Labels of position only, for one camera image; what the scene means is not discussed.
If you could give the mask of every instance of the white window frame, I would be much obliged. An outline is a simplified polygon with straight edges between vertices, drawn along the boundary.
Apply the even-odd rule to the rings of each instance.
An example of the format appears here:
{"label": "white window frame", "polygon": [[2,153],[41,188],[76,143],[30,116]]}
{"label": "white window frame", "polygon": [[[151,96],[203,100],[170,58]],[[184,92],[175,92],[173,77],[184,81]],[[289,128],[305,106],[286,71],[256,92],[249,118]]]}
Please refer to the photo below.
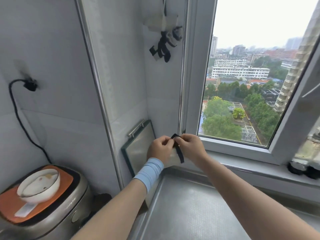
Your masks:
{"label": "white window frame", "polygon": [[[186,74],[188,81],[184,88],[188,94],[184,129],[185,133],[197,135],[217,0],[192,2],[197,4],[191,6],[190,18],[195,23],[188,28],[191,38],[186,60],[191,69]],[[200,136],[205,149],[277,165],[290,161],[320,116],[320,88],[302,98],[319,84],[319,74],[320,46],[317,44],[269,148]]]}

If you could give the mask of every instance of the orange lid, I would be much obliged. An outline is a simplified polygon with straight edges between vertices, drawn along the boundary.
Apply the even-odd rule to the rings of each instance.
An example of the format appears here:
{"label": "orange lid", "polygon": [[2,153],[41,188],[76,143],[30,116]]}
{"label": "orange lid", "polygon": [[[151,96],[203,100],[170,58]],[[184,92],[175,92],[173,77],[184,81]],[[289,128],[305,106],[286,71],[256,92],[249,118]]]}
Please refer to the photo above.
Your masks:
{"label": "orange lid", "polygon": [[0,194],[0,213],[4,218],[12,223],[25,222],[45,210],[66,191],[66,189],[71,185],[73,177],[54,165],[45,166],[41,170],[49,168],[58,170],[60,174],[60,186],[55,195],[51,199],[39,203],[26,217],[16,217],[14,214],[26,204],[26,202],[20,199],[17,195],[19,185],[16,185],[10,190]]}

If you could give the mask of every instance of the sky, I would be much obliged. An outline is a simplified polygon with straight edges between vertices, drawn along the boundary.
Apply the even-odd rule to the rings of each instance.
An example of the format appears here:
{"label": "sky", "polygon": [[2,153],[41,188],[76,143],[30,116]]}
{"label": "sky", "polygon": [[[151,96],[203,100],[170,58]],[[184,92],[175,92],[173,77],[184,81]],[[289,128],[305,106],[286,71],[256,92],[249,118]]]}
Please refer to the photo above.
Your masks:
{"label": "sky", "polygon": [[318,0],[218,0],[213,35],[217,48],[282,47],[303,36]]}

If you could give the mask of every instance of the sticker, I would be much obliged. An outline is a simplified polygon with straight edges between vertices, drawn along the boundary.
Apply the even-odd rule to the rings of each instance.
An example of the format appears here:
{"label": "sticker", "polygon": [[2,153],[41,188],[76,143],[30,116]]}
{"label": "sticker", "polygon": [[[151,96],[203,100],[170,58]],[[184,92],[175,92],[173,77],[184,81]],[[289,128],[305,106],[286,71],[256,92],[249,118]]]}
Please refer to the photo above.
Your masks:
{"label": "sticker", "polygon": [[21,217],[24,218],[27,215],[29,215],[29,213],[37,206],[38,204],[35,203],[26,203],[24,206],[22,206],[20,208],[20,210],[18,210],[14,216],[15,217]]}

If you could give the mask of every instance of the power cord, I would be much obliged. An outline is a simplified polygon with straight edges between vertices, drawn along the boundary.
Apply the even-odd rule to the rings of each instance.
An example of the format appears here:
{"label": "power cord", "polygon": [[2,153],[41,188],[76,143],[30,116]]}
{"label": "power cord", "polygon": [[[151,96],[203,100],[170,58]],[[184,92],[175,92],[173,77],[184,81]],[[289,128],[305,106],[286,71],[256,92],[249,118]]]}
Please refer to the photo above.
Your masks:
{"label": "power cord", "polygon": [[12,85],[13,85],[14,83],[16,83],[16,82],[24,82],[23,86],[24,86],[26,89],[28,89],[29,91],[34,92],[34,91],[37,89],[37,87],[38,87],[37,81],[34,80],[34,79],[32,79],[32,78],[31,78],[30,76],[28,76],[28,75],[26,75],[26,78],[25,78],[25,79],[15,79],[15,80],[13,80],[13,81],[11,81],[11,82],[9,83],[9,93],[10,93],[10,98],[11,98],[11,101],[12,101],[12,104],[13,104],[13,107],[14,107],[14,113],[16,114],[17,120],[18,120],[21,128],[23,129],[24,133],[26,134],[27,138],[29,139],[29,141],[30,141],[33,145],[35,145],[37,148],[39,148],[39,149],[41,149],[41,150],[43,151],[43,153],[45,154],[45,157],[47,158],[48,162],[49,162],[50,164],[52,164],[52,162],[51,162],[51,160],[50,160],[50,158],[49,158],[46,150],[45,150],[43,147],[37,145],[37,144],[31,139],[29,133],[27,132],[27,130],[26,130],[26,128],[24,127],[24,125],[22,124],[22,121],[21,121],[21,119],[20,119],[20,117],[19,117],[19,114],[18,114],[18,109],[17,109],[16,102],[14,101],[14,95],[13,95],[13,93],[12,93]]}

